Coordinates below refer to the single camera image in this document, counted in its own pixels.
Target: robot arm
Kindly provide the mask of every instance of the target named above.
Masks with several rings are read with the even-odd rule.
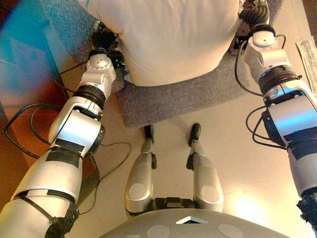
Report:
[[[302,218],[316,231],[317,101],[301,76],[293,72],[274,30],[265,23],[250,25],[252,36],[244,61],[263,94],[266,111],[262,119],[271,141],[287,149],[295,186],[302,198],[297,206],[303,212]]]
[[[115,80],[103,50],[89,56],[77,91],[50,128],[50,149],[29,169],[0,213],[1,237],[64,237],[78,218],[82,159],[102,141],[105,128],[99,120]]]

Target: white pillow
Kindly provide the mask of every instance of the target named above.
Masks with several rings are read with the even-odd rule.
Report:
[[[239,26],[239,0],[78,1],[119,34],[130,81],[138,86],[212,71]]]

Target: wire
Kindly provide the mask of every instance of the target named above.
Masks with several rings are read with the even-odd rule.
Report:
[[[39,110],[42,110],[42,109],[52,109],[52,110],[56,110],[56,111],[60,111],[61,107],[55,107],[55,106],[42,106],[40,108],[37,108],[34,110],[34,112],[31,114],[30,116],[30,127],[31,127],[31,131],[33,132],[33,134],[39,139],[41,140],[42,142],[50,145],[50,143],[45,140],[44,138],[42,138],[36,131],[35,131],[35,128],[34,128],[34,125],[33,125],[33,119],[34,119],[34,116],[36,115],[36,113],[39,111]]]
[[[250,112],[250,113],[248,114],[248,116],[247,116],[247,118],[246,118],[246,127],[247,127],[247,129],[249,130],[249,132],[252,133],[252,135],[255,135],[255,136],[257,136],[257,137],[259,137],[259,138],[262,138],[262,139],[264,139],[264,140],[271,140],[271,139],[268,138],[268,137],[264,137],[264,136],[261,136],[261,135],[256,134],[255,131],[254,131],[254,130],[251,130],[250,127],[249,127],[249,118],[250,118],[250,116],[252,116],[252,114],[255,113],[256,111],[261,110],[262,108],[265,108],[265,106],[262,106],[262,107],[259,107],[259,108],[257,108],[257,109],[254,109],[252,112]]]
[[[269,146],[269,147],[273,147],[273,148],[278,148],[278,149],[286,150],[286,147],[262,143],[262,142],[259,142],[259,141],[257,141],[257,140],[255,139],[255,133],[256,133],[256,131],[257,131],[257,129],[258,129],[258,127],[259,127],[261,121],[262,121],[262,117],[259,119],[258,123],[256,124],[256,127],[255,127],[254,130],[253,130],[253,132],[254,132],[254,134],[252,134],[252,139],[253,139],[253,141],[254,141],[255,143],[257,143],[257,144],[260,144],[260,145],[265,145],[265,146]]]
[[[279,35],[276,35],[275,37],[280,37],[280,36],[284,38],[283,45],[282,45],[282,49],[283,49],[284,46],[285,46],[285,43],[286,43],[286,36],[282,35],[282,34],[279,34]]]
[[[81,63],[79,63],[79,64],[77,64],[77,65],[75,65],[75,66],[73,66],[73,67],[71,67],[71,68],[69,68],[67,70],[64,70],[64,71],[60,72],[54,78],[54,80],[53,80],[54,83],[56,83],[59,87],[61,87],[63,89],[64,94],[66,95],[67,99],[69,99],[69,95],[68,95],[67,91],[72,92],[72,93],[75,93],[75,92],[73,90],[69,89],[69,88],[66,88],[65,84],[63,83],[63,80],[61,79],[61,75],[64,74],[64,73],[67,73],[67,72],[69,72],[69,71],[71,71],[71,70],[73,70],[73,69],[75,69],[75,68],[77,68],[77,67],[79,67],[79,66],[81,66],[81,65],[83,65],[85,63],[87,63],[87,62],[88,61],[81,62]]]
[[[251,93],[251,94],[253,94],[253,95],[262,97],[262,96],[263,96],[262,94],[256,93],[256,92],[253,92],[253,91],[247,89],[247,88],[240,82],[239,77],[238,77],[238,72],[237,72],[237,70],[238,70],[239,56],[240,56],[241,51],[242,51],[242,49],[243,49],[243,47],[244,47],[244,45],[245,45],[246,43],[247,43],[247,41],[244,41],[244,42],[242,43],[242,45],[240,46],[239,52],[238,52],[238,54],[237,54],[236,62],[235,62],[235,64],[234,64],[234,76],[235,76],[235,78],[236,78],[237,83],[239,84],[239,86],[240,86],[243,90],[245,90],[245,91],[247,91],[248,93]]]
[[[109,147],[109,146],[116,145],[116,144],[126,144],[126,145],[129,146],[129,152],[128,152],[127,156],[124,158],[124,160],[122,160],[122,161],[120,162],[120,164],[118,164],[116,167],[114,167],[108,174],[106,174],[105,176],[103,176],[103,177],[98,181],[97,187],[96,187],[96,190],[95,190],[95,194],[94,194],[94,202],[93,202],[92,207],[91,207],[90,209],[88,209],[87,211],[85,211],[85,212],[79,213],[79,215],[86,214],[86,213],[90,212],[90,211],[94,208],[94,206],[95,206],[95,204],[96,204],[96,199],[97,199],[97,191],[98,191],[99,184],[101,183],[101,181],[104,180],[105,178],[107,178],[112,172],[114,172],[115,170],[117,170],[117,169],[128,159],[128,157],[130,156],[131,151],[132,151],[132,146],[131,146],[130,143],[127,143],[127,142],[116,142],[116,143],[112,143],[112,144],[109,144],[109,145],[103,145],[103,144],[100,144],[100,145],[103,146],[103,147]]]
[[[14,144],[16,147],[18,147],[20,150],[22,150],[25,154],[38,159],[39,156],[33,154],[32,152],[28,151],[27,149],[25,149],[23,146],[21,146],[19,143],[17,143],[9,134],[9,127],[10,125],[27,109],[32,108],[32,107],[37,107],[37,106],[50,106],[50,107],[54,107],[52,105],[49,104],[45,104],[45,103],[35,103],[35,104],[30,104],[27,106],[22,107],[10,120],[9,122],[5,125],[4,127],[4,134],[5,136],[8,138],[9,141],[11,141],[12,144]]]

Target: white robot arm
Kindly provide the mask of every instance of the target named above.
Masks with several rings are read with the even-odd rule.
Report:
[[[264,0],[260,5],[266,6]],[[317,231],[317,100],[293,72],[286,52],[278,46],[275,31],[265,23],[250,24],[244,62],[263,94],[262,119],[271,141],[285,146],[298,195],[302,218]]]
[[[29,169],[0,213],[2,238],[59,238],[78,218],[82,159],[105,134],[99,122],[115,72],[102,49],[90,52],[87,71],[49,133],[50,149]]]
[[[316,230],[317,102],[310,89],[292,71],[285,51],[278,46],[274,30],[267,25],[266,1],[256,2],[260,2],[258,16],[261,17],[246,12],[240,15],[250,24],[252,33],[244,60],[263,94],[267,110],[262,117],[269,137],[286,147],[289,154],[294,182],[302,198],[298,204],[302,217]],[[111,61],[101,50],[92,51],[87,67],[77,91],[51,126],[50,149],[30,168],[0,213],[1,237],[63,237],[77,219],[82,158],[94,153],[103,138],[105,128],[99,120],[115,79]],[[192,152],[199,154],[195,145],[193,148]],[[137,176],[132,176],[127,184],[126,208],[130,212],[144,211],[152,199],[151,154],[152,142],[147,140],[142,156],[132,169],[132,175]],[[195,168],[200,167],[194,162],[191,168],[194,173]],[[146,181],[140,179],[144,173],[148,177]],[[204,178],[197,177],[199,185],[205,184]],[[145,183],[146,192],[134,189],[136,183]],[[208,210],[210,205],[214,206],[207,203],[208,197],[199,200],[197,196],[195,200],[201,204],[200,209],[172,208],[144,213],[104,237],[285,237],[242,219]]]

